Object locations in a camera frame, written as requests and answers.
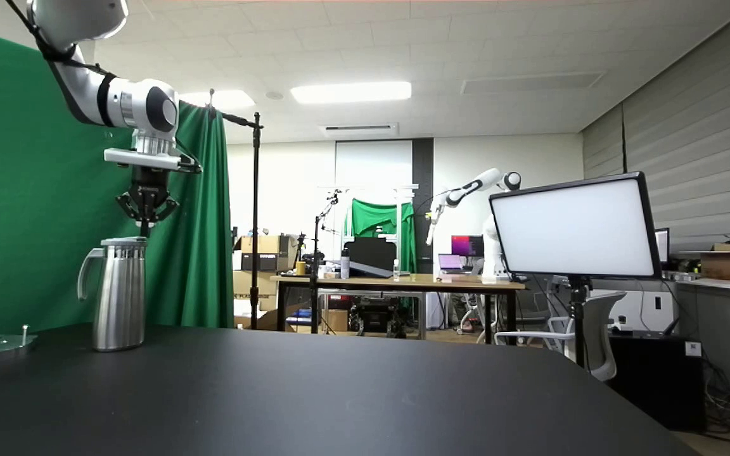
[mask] cardboard box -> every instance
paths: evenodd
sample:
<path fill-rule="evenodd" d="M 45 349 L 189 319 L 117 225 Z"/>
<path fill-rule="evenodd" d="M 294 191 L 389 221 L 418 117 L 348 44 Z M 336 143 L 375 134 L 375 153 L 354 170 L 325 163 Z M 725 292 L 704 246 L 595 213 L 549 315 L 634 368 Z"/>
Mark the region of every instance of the cardboard box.
<path fill-rule="evenodd" d="M 258 253 L 258 270 L 289 270 L 294 257 Z M 241 270 L 252 270 L 252 253 L 241 253 Z"/>
<path fill-rule="evenodd" d="M 699 270 L 707 279 L 730 282 L 730 253 L 704 253 L 701 262 L 699 262 Z"/>
<path fill-rule="evenodd" d="M 285 257 L 297 249 L 294 235 L 258 235 L 258 253 Z M 241 238 L 241 253 L 252 253 L 252 238 Z"/>
<path fill-rule="evenodd" d="M 277 293 L 258 293 L 258 308 L 260 311 L 273 311 L 278 307 L 278 297 Z"/>
<path fill-rule="evenodd" d="M 289 325 L 289 331 L 294 331 L 294 335 L 312 335 L 312 327 L 309 327 L 309 325 Z"/>
<path fill-rule="evenodd" d="M 251 317 L 232 317 L 232 327 L 235 329 L 251 329 L 252 325 L 251 325 Z M 260 329 L 260 331 L 273 331 L 278 327 L 278 317 L 277 317 L 277 311 L 264 311 L 264 315 L 258 315 L 258 325 L 255 325 L 255 329 Z"/>
<path fill-rule="evenodd" d="M 348 331 L 348 308 L 322 308 L 322 321 L 332 331 Z"/>
<path fill-rule="evenodd" d="M 232 293 L 235 297 L 249 297 L 252 277 L 249 270 L 232 270 Z M 258 274 L 258 293 L 277 293 L 277 274 L 260 270 Z"/>

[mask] ceiling light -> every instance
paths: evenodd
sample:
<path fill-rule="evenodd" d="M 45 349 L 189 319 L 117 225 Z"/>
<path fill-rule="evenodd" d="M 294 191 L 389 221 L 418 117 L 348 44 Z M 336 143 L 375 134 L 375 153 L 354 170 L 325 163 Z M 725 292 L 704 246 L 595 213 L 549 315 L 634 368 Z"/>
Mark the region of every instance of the ceiling light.
<path fill-rule="evenodd" d="M 407 82 L 372 82 L 372 84 L 320 84 L 294 87 L 290 97 L 299 105 L 367 105 L 367 101 L 397 101 L 411 99 Z"/>
<path fill-rule="evenodd" d="M 237 112 L 237 108 L 251 108 L 255 101 L 245 91 L 187 91 L 179 94 L 181 101 L 194 105 L 194 107 L 207 107 L 212 105 L 217 112 Z"/>

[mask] black box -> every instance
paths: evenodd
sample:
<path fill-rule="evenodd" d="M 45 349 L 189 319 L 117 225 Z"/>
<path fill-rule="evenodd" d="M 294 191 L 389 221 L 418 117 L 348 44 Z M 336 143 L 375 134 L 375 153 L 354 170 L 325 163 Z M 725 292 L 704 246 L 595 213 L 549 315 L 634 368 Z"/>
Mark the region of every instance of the black box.
<path fill-rule="evenodd" d="M 704 431 L 701 358 L 685 336 L 611 335 L 617 376 L 609 383 L 671 431 Z"/>

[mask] pitcher handle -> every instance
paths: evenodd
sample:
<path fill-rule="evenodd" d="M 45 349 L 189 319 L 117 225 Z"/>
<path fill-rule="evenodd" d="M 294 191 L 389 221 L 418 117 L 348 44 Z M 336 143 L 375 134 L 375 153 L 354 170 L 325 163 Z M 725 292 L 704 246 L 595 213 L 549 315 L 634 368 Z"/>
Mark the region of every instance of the pitcher handle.
<path fill-rule="evenodd" d="M 78 269 L 78 287 L 76 287 L 81 302 L 89 300 L 85 292 L 84 292 L 84 282 L 85 282 L 89 263 L 92 263 L 93 259 L 103 259 L 103 257 L 105 257 L 105 249 L 92 249 L 92 251 L 85 253 L 81 269 Z"/>

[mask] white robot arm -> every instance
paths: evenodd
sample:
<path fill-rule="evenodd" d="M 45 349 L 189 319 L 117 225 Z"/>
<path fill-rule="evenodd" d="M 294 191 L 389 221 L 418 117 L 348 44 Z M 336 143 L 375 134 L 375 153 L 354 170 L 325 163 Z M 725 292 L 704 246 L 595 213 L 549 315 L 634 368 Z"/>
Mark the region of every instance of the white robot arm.
<path fill-rule="evenodd" d="M 517 192 L 521 184 L 521 175 L 520 172 L 506 172 L 503 175 L 503 184 L 510 192 Z M 512 279 L 512 274 L 506 274 L 506 263 L 501 257 L 501 246 L 496 238 L 496 227 L 492 216 L 484 221 L 484 270 L 482 270 L 484 282 L 506 282 Z"/>
<path fill-rule="evenodd" d="M 444 192 L 439 192 L 430 203 L 430 213 L 425 216 L 430 221 L 430 227 L 425 232 L 425 246 L 434 243 L 436 238 L 436 225 L 439 217 L 446 207 L 458 207 L 463 198 L 468 198 L 470 192 L 482 191 L 482 187 L 492 187 L 501 181 L 501 172 L 496 168 L 484 170 L 482 175 L 477 175 L 474 181 L 468 181 L 460 187 L 449 187 Z"/>
<path fill-rule="evenodd" d="M 105 149 L 103 160 L 132 168 L 132 191 L 118 194 L 118 206 L 147 232 L 176 207 L 165 191 L 168 170 L 200 172 L 200 164 L 174 145 L 176 99 L 168 84 L 132 84 L 84 60 L 78 44 L 113 36 L 127 23 L 127 2 L 28 0 L 24 11 L 15 0 L 7 4 L 32 34 L 78 122 L 135 130 L 135 149 Z"/>

